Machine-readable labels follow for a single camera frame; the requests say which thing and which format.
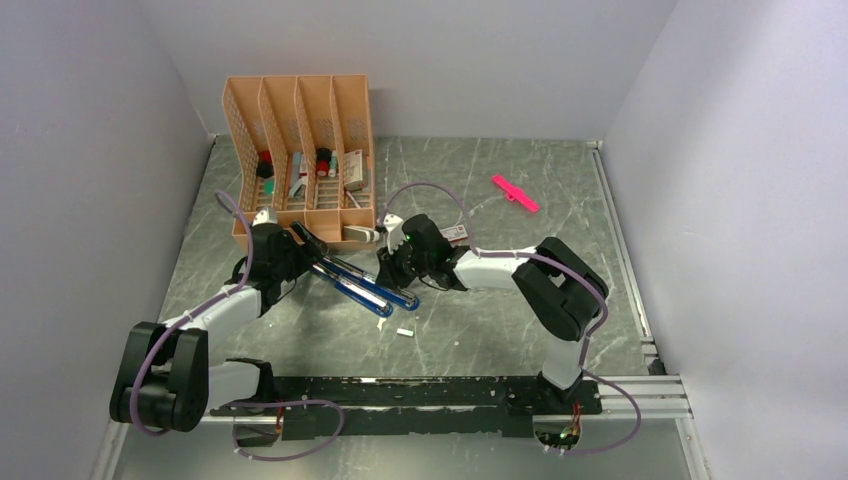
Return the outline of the red white staple box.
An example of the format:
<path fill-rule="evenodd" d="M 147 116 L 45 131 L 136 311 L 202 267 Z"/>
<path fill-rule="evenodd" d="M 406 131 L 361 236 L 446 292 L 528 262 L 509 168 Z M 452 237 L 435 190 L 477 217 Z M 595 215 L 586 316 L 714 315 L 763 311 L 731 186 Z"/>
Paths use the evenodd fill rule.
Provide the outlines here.
<path fill-rule="evenodd" d="M 455 225 L 440 230 L 442 236 L 449 242 L 460 242 L 469 238 L 468 231 L 464 225 Z"/>

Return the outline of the blue stapler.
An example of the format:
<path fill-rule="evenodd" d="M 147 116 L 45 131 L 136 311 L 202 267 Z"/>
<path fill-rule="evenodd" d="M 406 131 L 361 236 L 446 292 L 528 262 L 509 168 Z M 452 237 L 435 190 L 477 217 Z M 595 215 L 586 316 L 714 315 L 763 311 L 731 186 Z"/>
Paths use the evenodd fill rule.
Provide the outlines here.
<path fill-rule="evenodd" d="M 377 284 L 377 278 L 374 275 L 337 257 L 326 256 L 317 264 L 347 277 L 354 283 L 384 298 L 393 306 L 393 310 L 395 306 L 407 311 L 414 311 L 419 307 L 419 299 L 414 293 L 394 287 L 382 287 Z"/>
<path fill-rule="evenodd" d="M 313 265 L 311 271 L 329 282 L 337 291 L 365 307 L 378 317 L 388 318 L 392 315 L 393 306 L 387 300 L 354 283 L 347 277 L 335 273 L 320 264 Z"/>

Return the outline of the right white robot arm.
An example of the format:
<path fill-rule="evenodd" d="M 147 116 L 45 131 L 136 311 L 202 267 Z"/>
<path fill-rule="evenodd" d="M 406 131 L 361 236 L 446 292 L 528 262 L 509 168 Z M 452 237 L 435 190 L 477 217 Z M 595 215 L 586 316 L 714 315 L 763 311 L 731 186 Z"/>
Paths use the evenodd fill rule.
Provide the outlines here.
<path fill-rule="evenodd" d="M 473 249 L 451 244 L 424 214 L 388 215 L 378 231 L 382 287 L 405 289 L 420 280 L 441 290 L 519 292 L 549 335 L 542 406 L 562 414 L 576 403 L 589 325 L 607 313 L 609 288 L 562 240 L 547 237 L 517 250 Z"/>

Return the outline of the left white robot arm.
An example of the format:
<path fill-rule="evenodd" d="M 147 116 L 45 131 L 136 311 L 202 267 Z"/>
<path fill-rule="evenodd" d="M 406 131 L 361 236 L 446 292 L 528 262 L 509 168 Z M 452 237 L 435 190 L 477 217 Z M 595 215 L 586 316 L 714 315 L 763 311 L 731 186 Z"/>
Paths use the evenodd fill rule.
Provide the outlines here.
<path fill-rule="evenodd" d="M 277 388 L 271 365 L 230 358 L 213 366 L 211 348 L 266 314 L 282 288 L 309 272 L 328 245 L 294 221 L 250 229 L 252 252 L 205 303 L 163 323 L 140 322 L 129 332 L 109 403 L 115 422 L 154 436 L 188 432 L 205 413 L 238 403 L 249 414 L 273 409 Z"/>

